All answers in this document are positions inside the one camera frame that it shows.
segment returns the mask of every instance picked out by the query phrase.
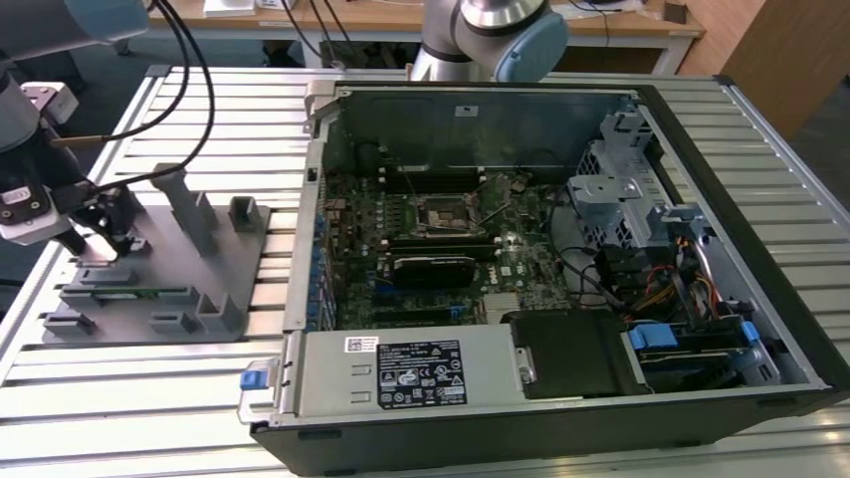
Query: sticker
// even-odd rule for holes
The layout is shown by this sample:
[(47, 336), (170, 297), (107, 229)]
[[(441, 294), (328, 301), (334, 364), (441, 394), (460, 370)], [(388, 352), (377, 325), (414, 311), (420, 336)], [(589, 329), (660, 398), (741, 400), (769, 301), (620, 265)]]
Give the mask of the sticker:
[(290, 22), (260, 22), (261, 27), (284, 27), (290, 28), (293, 23)]
[(378, 337), (346, 337), (346, 354), (374, 352), (378, 349)]
[(478, 116), (478, 107), (454, 107), (454, 115), (458, 118), (476, 118)]
[(380, 345), (378, 388), (385, 410), (465, 405), (461, 342)]

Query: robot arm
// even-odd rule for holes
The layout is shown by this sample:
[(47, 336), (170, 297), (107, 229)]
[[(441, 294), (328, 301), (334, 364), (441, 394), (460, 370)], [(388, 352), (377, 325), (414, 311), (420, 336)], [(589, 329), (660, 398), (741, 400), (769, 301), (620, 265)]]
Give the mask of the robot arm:
[(566, 47), (548, 0), (429, 0), (413, 80), (538, 82)]
[(86, 240), (70, 218), (95, 227), (110, 219), (57, 201), (59, 191), (91, 183), (71, 153), (50, 145), (53, 131), (7, 65), (138, 35), (147, 11), (142, 0), (11, 0), (0, 2), (0, 18), (0, 236), (26, 245), (54, 238), (81, 255)]

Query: wooden desk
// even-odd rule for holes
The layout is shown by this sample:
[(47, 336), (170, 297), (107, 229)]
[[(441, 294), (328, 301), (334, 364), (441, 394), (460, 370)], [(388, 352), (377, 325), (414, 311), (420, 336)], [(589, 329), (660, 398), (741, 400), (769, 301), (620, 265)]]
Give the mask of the wooden desk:
[[(376, 0), (330, 0), (344, 26), (356, 41), (374, 42), (420, 42), (422, 40), (424, 7), (420, 5), (398, 5)], [(342, 34), (325, 1), (316, 0), (326, 26), (333, 31), (334, 39)], [(554, 0), (553, 4), (568, 4), (569, 0)], [(650, 0), (650, 9), (661, 8), (664, 0)], [(250, 17), (205, 18), (203, 0), (171, 0), (193, 33), (201, 38), (298, 40), (296, 30), (286, 12), (258, 9)], [(321, 24), (310, 6), (310, 0), (300, 0), (293, 9), (300, 26), (309, 41), (318, 45), (322, 42)], [(162, 18), (153, 16), (151, 34), (170, 34)], [(664, 51), (653, 73), (673, 75), (680, 69), (684, 57), (695, 39), (700, 38), (705, 29), (691, 19), (688, 25), (655, 20), (638, 13), (609, 14), (609, 33), (606, 37), (605, 19), (602, 17), (570, 20), (570, 46), (649, 48)], [(306, 61), (310, 68), (322, 68), (322, 59), (306, 50)]]

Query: wall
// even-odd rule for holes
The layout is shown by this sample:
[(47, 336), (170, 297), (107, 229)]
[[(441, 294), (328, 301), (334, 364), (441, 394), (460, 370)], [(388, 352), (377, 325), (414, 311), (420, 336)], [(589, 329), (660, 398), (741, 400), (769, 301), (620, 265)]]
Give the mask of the wall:
[(850, 1), (689, 0), (689, 8), (709, 34), (681, 73), (729, 75), (791, 138), (850, 73)]

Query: motherboard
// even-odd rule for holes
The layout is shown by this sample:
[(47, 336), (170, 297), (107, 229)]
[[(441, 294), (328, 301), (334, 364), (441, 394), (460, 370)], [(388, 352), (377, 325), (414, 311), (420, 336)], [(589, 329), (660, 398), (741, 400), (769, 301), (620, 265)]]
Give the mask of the motherboard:
[(326, 176), (337, 330), (498, 323), (572, 307), (529, 172)]

